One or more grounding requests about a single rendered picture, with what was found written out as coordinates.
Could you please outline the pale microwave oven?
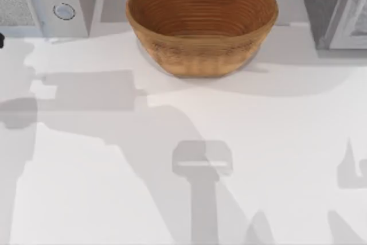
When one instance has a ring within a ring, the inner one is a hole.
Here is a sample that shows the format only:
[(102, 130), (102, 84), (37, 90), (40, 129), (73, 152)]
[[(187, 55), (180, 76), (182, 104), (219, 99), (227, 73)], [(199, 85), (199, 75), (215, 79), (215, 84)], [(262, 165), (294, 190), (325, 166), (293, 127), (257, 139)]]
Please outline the pale microwave oven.
[[(67, 3), (76, 12), (64, 21), (54, 5)], [(5, 37), (85, 38), (89, 36), (96, 0), (0, 0), (0, 33)]]

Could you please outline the brown woven basket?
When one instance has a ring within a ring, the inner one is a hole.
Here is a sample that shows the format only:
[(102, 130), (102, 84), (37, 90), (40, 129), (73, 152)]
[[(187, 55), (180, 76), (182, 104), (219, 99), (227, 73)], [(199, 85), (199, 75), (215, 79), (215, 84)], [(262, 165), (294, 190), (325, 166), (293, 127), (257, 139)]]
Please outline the brown woven basket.
[(277, 0), (127, 0), (148, 55), (176, 77), (222, 77), (250, 62), (269, 35)]

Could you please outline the small microwave knob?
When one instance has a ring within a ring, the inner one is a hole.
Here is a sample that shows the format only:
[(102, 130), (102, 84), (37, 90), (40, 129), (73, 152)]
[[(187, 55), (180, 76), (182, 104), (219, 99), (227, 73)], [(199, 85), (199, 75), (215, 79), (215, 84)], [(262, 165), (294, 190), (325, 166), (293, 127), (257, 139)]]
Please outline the small microwave knob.
[(64, 21), (72, 20), (76, 15), (75, 9), (67, 3), (54, 5), (53, 13), (57, 18)]

